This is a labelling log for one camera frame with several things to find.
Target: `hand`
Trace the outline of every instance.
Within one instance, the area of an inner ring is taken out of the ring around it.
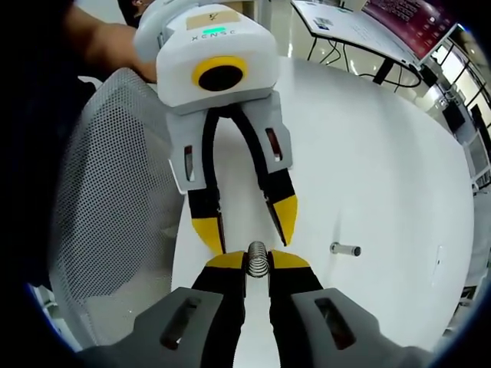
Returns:
[[[150,63],[137,62],[132,69],[136,71],[146,82],[157,82],[157,69],[155,61],[151,61]]]

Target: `cable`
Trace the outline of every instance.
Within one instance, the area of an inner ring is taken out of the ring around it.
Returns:
[[[372,77],[372,78],[375,78],[375,76],[373,74],[369,74],[369,73],[365,73],[365,74],[359,74],[358,75],[359,77]],[[415,84],[413,85],[408,85],[408,84],[399,84],[399,83],[396,83],[396,82],[392,82],[392,81],[388,81],[388,80],[384,80],[384,83],[388,83],[388,84],[392,84],[393,86],[399,86],[399,87],[402,87],[402,88],[415,88],[417,86],[419,86],[421,84],[421,78],[418,79],[418,82],[416,82]]]
[[[396,93],[400,87],[400,79],[401,78],[402,78],[402,67],[399,65],[399,78],[397,79],[397,86],[394,88],[394,93]]]
[[[343,44],[343,55],[344,55],[344,63],[346,64],[346,71],[350,72],[350,67],[348,65],[348,57],[346,56],[346,44]]]
[[[319,64],[323,64],[323,63],[324,63],[324,61],[326,61],[326,60],[327,60],[327,58],[329,58],[329,57],[332,55],[332,53],[333,53],[333,52],[335,52],[335,51],[338,53],[338,57],[337,57],[337,58],[335,58],[333,61],[328,61],[328,62],[326,63],[326,65],[327,65],[327,64],[332,64],[332,63],[334,63],[334,62],[338,61],[339,59],[341,59],[341,52],[339,52],[339,50],[338,50],[338,42],[337,42],[337,41],[335,41],[335,42],[334,42],[334,44],[332,44],[332,41],[331,41],[331,40],[328,40],[328,42],[329,42],[329,44],[331,45],[332,50],[331,50],[331,51],[329,52],[329,54],[327,54],[327,55],[326,55],[326,56],[325,56],[325,57],[324,57],[324,58],[323,58],[321,61],[319,61]]]

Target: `mesh chair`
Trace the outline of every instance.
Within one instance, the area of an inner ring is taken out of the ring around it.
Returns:
[[[155,92],[121,69],[87,103],[68,144],[48,261],[82,348],[125,337],[170,292],[183,197],[163,119]]]

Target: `metal spring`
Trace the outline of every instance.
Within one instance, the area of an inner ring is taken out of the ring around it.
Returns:
[[[268,253],[262,241],[253,241],[247,251],[249,263],[247,274],[253,278],[262,278],[269,273]]]

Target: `white table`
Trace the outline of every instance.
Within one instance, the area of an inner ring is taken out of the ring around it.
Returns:
[[[291,4],[314,38],[307,60],[310,60],[318,38],[323,38],[342,43],[344,53],[345,45],[349,44],[384,58],[384,63],[374,76],[376,84],[382,84],[394,64],[417,76],[418,83],[412,87],[417,87],[421,82],[417,72],[420,63],[412,50],[370,15],[314,2],[291,0]]]
[[[246,143],[223,119],[214,154],[227,250],[260,240],[296,253],[325,288],[338,288],[375,315],[384,335],[433,348],[470,263],[473,197],[462,147],[414,105],[344,71],[283,57],[275,89],[292,135],[292,244],[282,246]],[[361,256],[332,255],[333,241],[361,246]],[[191,226],[186,201],[172,289],[191,287],[212,256]],[[248,278],[247,288],[235,366],[278,366],[267,278]]]

